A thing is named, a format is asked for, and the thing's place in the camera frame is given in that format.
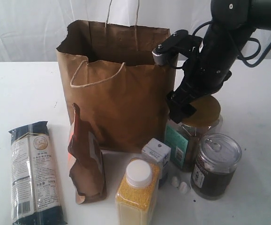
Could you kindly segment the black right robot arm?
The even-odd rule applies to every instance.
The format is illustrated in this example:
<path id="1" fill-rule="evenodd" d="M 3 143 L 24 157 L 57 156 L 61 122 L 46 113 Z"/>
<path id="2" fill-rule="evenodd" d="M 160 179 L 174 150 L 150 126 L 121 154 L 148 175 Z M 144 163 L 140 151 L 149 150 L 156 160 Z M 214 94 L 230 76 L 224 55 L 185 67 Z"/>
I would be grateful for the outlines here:
<path id="1" fill-rule="evenodd" d="M 259 65 L 271 50 L 271 42 L 250 56 L 242 49 L 257 30 L 271 30 L 271 0 L 213 0 L 212 19 L 205 23 L 204 37 L 178 31 L 168 38 L 172 55 L 187 59 L 181 66 L 184 78 L 167 95 L 170 118 L 180 122 L 196 112 L 192 102 L 218 92 L 231 76 L 230 68 L 239 59 L 247 67 Z"/>

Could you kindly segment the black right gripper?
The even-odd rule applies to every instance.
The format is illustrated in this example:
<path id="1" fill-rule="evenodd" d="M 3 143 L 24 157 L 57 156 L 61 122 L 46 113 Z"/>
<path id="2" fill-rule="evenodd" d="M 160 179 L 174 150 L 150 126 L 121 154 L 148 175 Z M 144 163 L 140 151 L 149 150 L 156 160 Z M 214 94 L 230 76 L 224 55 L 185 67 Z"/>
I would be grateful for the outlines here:
<path id="1" fill-rule="evenodd" d="M 221 89 L 231 76 L 231 66 L 241 56 L 241 50 L 254 31 L 250 25 L 234 30 L 218 23 L 209 25 L 200 47 L 193 50 L 182 66 L 184 78 L 180 86 L 166 95 L 171 120 L 180 123 L 183 117 L 191 117 L 196 112 L 191 102 Z"/>

